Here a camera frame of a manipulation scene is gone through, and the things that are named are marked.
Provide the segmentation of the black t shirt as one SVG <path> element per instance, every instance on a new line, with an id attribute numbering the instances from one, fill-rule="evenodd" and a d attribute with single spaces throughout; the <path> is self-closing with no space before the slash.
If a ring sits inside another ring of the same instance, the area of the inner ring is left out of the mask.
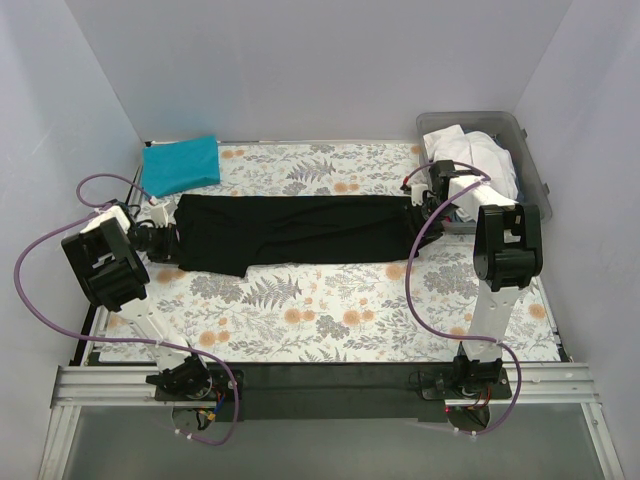
<path id="1" fill-rule="evenodd" d="M 399 196 L 184 194 L 174 214 L 179 266 L 244 277 L 249 267 L 405 260 L 425 223 Z"/>

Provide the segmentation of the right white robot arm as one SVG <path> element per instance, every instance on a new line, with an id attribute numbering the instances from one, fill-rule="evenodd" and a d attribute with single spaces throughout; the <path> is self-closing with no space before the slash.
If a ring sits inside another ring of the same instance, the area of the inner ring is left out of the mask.
<path id="1" fill-rule="evenodd" d="M 449 211 L 461 208 L 476 224 L 473 268 L 479 290 L 468 332 L 447 336 L 458 344 L 453 361 L 418 374 L 420 393 L 427 400 L 516 398 L 519 390 L 509 386 L 503 368 L 503 357 L 513 353 L 504 336 L 521 291 L 543 267 L 539 209 L 499 194 L 489 175 L 469 164 L 439 160 L 424 167 L 428 183 L 402 185 L 412 206 L 428 213 L 409 256 L 416 256 Z"/>

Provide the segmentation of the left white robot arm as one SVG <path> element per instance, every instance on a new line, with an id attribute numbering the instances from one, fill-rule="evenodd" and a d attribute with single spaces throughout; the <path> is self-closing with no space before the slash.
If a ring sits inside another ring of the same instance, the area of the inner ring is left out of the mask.
<path id="1" fill-rule="evenodd" d="M 70 266 L 90 303 L 126 321 L 143 341 L 158 372 L 147 382 L 166 394 L 193 400 L 212 390 L 213 377 L 189 342 L 152 305 L 148 272 L 129 235 L 135 224 L 123 204 L 92 218 L 61 241 Z"/>

